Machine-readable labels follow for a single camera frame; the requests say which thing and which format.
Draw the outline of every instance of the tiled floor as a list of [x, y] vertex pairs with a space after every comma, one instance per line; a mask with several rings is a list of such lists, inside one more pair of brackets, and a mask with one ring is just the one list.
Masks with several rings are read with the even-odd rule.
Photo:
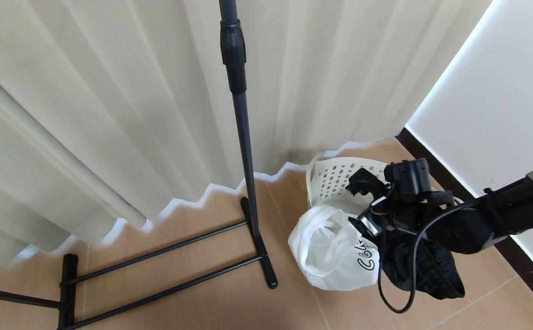
[[[411, 155], [394, 139], [341, 156], [401, 161]], [[181, 291], [91, 326], [95, 329], [533, 329], [533, 293], [494, 248], [455, 255], [466, 287], [464, 299], [438, 301], [417, 294], [404, 315], [390, 312], [376, 286], [352, 292], [312, 288], [297, 268], [287, 245], [290, 231], [307, 208], [305, 172], [288, 170], [277, 180], [257, 176], [261, 232], [279, 287], [267, 288], [260, 265]], [[242, 219], [239, 196], [214, 192], [203, 209], [179, 207], [149, 234], [126, 226], [109, 247], [79, 243], [79, 272], [84, 274], [187, 237]], [[196, 242], [137, 265], [88, 280], [78, 287], [77, 320], [92, 317], [211, 272], [254, 254], [246, 227]], [[61, 258], [39, 254], [9, 271], [0, 269], [0, 290], [58, 299]], [[396, 306], [407, 292], [384, 281]], [[1, 329], [53, 329], [57, 312], [0, 302]]]

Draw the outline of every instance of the laundry basket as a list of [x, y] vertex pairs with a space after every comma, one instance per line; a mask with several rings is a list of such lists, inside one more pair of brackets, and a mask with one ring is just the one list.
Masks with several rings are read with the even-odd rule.
[[357, 217], [373, 201], [369, 193], [365, 196], [352, 194], [346, 190], [348, 178], [359, 169], [376, 175], [382, 182], [386, 163], [357, 157], [338, 157], [312, 161], [305, 173], [309, 207], [327, 204], [342, 209], [349, 217]]

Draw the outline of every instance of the black plastic joint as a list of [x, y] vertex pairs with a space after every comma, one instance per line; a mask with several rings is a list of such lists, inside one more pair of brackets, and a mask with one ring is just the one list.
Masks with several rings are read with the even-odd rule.
[[222, 62], [226, 65], [230, 91], [233, 94], [246, 92], [246, 44], [240, 20], [234, 25], [220, 23], [220, 48], [222, 50]]

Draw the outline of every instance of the white wall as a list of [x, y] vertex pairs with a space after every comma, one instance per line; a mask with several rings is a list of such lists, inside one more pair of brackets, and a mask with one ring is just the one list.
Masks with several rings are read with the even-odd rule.
[[475, 196], [532, 171], [533, 0], [495, 0], [406, 127]]

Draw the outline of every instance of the baseboard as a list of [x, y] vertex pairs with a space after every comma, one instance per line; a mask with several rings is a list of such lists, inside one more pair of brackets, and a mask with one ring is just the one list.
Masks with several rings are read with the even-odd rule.
[[[451, 190], [455, 196], [463, 200], [473, 198], [472, 194], [455, 179], [451, 172], [409, 130], [401, 130], [401, 133], [396, 138], [413, 157], [425, 158], [428, 161], [430, 174], [444, 189]], [[495, 244], [495, 247], [533, 292], [533, 261], [529, 259], [523, 249], [510, 237]]]

